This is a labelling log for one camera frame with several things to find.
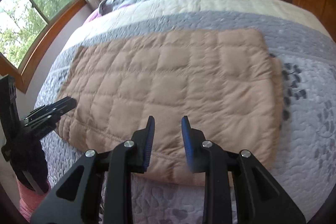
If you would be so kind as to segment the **pink sleeve forearm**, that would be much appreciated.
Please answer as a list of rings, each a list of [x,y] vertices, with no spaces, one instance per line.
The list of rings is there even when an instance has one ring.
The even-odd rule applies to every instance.
[[[21,215],[23,215],[23,217],[26,219],[27,222],[30,222],[30,218],[33,212],[45,199],[46,195],[48,195],[49,191],[51,190],[50,183],[49,181],[47,182],[49,189],[47,193],[44,193],[42,195],[38,195],[35,191],[25,187],[19,180],[17,180],[17,184],[20,195],[19,212],[21,213]]]

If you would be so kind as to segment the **black gloved left hand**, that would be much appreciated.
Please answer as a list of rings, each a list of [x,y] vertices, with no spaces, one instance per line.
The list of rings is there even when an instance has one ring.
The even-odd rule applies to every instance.
[[[16,143],[11,150],[10,164],[26,188],[38,195],[49,191],[47,162],[40,140],[23,139]]]

